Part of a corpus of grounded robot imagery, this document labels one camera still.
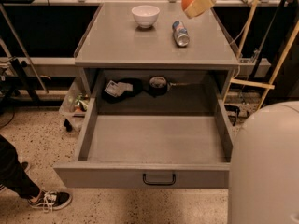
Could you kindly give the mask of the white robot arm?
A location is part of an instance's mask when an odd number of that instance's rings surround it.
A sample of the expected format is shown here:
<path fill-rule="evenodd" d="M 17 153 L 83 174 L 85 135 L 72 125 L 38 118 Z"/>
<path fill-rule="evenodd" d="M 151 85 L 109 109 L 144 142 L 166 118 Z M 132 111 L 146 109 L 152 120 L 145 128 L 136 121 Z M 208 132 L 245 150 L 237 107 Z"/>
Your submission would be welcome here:
<path fill-rule="evenodd" d="M 268 105 L 240 127 L 227 224 L 299 224 L 299 102 Z"/>

